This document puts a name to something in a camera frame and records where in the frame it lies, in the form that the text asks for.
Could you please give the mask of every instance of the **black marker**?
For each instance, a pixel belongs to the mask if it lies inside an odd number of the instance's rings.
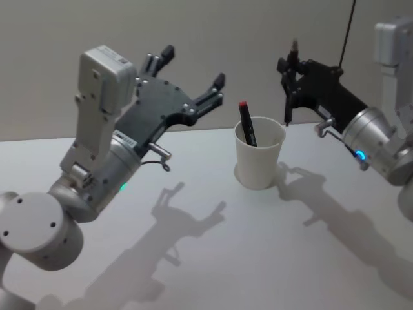
[[[244,130],[245,142],[253,147],[257,146],[256,136],[254,135],[254,128],[252,127],[250,113],[246,101],[242,101],[238,105],[239,113],[241,114],[241,124]]]

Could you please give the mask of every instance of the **gray wall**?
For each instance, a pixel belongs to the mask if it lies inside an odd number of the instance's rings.
[[[196,96],[220,71],[225,106],[198,129],[231,127],[237,102],[254,115],[283,119],[277,59],[298,37],[301,57],[337,64],[351,0],[2,0],[0,4],[0,140],[74,136],[80,53],[106,44],[140,65],[166,44],[177,57],[161,77]],[[373,27],[413,15],[411,0],[359,0],[343,84],[380,105],[372,62]],[[314,121],[299,111],[294,121]]]

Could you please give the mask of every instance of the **green led light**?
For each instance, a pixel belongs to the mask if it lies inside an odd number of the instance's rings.
[[[119,189],[119,192],[124,191],[126,189],[126,186],[128,186],[128,184],[124,183],[121,188]]]

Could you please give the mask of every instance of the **white table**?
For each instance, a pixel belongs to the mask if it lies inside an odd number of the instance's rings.
[[[232,130],[165,134],[172,172],[141,167],[82,225],[75,263],[46,272],[14,256],[5,287],[38,310],[411,310],[413,223],[399,189],[312,127],[289,127],[280,155],[308,172],[265,191],[235,179]],[[0,143],[0,189],[46,191],[71,141]],[[169,204],[156,204],[162,192]]]

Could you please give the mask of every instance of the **white paper cup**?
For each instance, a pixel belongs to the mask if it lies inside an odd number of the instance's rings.
[[[234,129],[239,180],[248,189],[266,189],[276,174],[279,151],[285,139],[284,127],[270,118],[252,117],[257,147],[245,143],[241,122]]]

